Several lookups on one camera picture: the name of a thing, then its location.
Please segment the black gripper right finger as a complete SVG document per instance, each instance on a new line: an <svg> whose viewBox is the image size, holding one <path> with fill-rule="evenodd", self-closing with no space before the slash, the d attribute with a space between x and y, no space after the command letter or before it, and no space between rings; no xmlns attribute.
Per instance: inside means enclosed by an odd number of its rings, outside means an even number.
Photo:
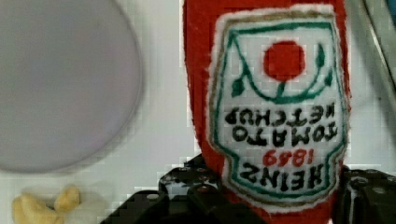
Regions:
<svg viewBox="0 0 396 224"><path fill-rule="evenodd" d="M396 177L344 166L333 224L396 224Z"/></svg>

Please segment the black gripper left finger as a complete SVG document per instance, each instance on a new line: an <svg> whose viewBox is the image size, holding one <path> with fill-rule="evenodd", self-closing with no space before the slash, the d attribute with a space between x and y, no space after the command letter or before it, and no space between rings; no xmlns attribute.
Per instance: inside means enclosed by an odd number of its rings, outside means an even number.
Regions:
<svg viewBox="0 0 396 224"><path fill-rule="evenodd" d="M157 190L132 195L100 224L266 224L242 203L229 202L202 156L159 180Z"/></svg>

